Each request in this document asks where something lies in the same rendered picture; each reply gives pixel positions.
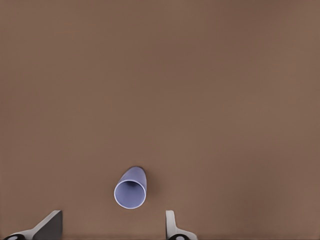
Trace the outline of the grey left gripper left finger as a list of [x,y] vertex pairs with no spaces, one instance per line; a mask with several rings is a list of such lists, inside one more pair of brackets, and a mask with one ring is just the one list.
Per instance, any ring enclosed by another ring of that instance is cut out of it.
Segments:
[[54,210],[35,227],[6,236],[3,240],[61,240],[63,211]]

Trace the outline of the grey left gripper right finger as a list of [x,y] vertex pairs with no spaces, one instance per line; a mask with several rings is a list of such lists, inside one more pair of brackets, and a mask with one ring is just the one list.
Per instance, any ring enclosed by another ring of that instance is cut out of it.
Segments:
[[177,227],[175,213],[173,210],[165,211],[165,223],[166,240],[198,240],[197,235],[193,232]]

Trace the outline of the purple cup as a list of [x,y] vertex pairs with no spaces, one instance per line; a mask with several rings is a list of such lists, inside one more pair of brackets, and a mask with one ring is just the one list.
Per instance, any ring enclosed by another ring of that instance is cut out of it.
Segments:
[[142,167],[129,168],[114,188],[114,199],[123,208],[139,208],[147,197],[147,175]]

